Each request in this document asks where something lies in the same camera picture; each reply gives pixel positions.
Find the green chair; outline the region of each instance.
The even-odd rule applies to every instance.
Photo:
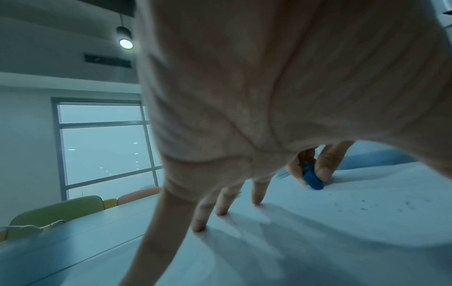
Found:
[[[95,212],[103,211],[104,209],[104,202],[100,197],[83,196],[21,213],[9,225],[35,225],[37,227],[43,227],[59,220],[64,220],[65,222],[72,221]],[[6,232],[6,240],[24,237],[37,231],[39,230],[33,228],[9,229]]]

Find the wall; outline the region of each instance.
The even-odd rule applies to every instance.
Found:
[[[122,49],[114,35],[108,41],[0,17],[0,36],[0,72],[138,82],[133,69],[84,62],[84,52],[133,61],[133,51]]]
[[[0,87],[0,225],[61,201],[51,97],[139,99],[138,94]]]

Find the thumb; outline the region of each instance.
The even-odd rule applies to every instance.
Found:
[[[342,141],[338,144],[326,145],[315,162],[315,174],[326,182],[333,175],[354,141]]]

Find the chair backrest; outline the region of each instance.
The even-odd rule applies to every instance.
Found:
[[[35,225],[43,227],[58,220],[66,222],[104,210],[104,202],[98,196],[83,196],[58,204],[45,206],[16,216],[9,225]],[[34,233],[32,228],[8,230],[6,239],[15,239]]]
[[[147,188],[144,190],[139,190],[139,191],[136,191],[133,193],[129,193],[129,194],[121,196],[118,199],[117,204],[118,205],[127,204],[127,203],[130,203],[130,202],[133,202],[133,201],[136,201],[136,200],[148,197],[148,196],[156,195],[156,194],[160,193],[160,191],[161,191],[160,187],[152,187],[152,188]]]
[[[111,209],[112,207],[116,207],[118,203],[117,199],[107,199],[104,200],[104,208]]]

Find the blue object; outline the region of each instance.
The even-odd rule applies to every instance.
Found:
[[[303,168],[303,180],[314,190],[323,189],[323,182],[315,175],[314,164],[308,163]]]

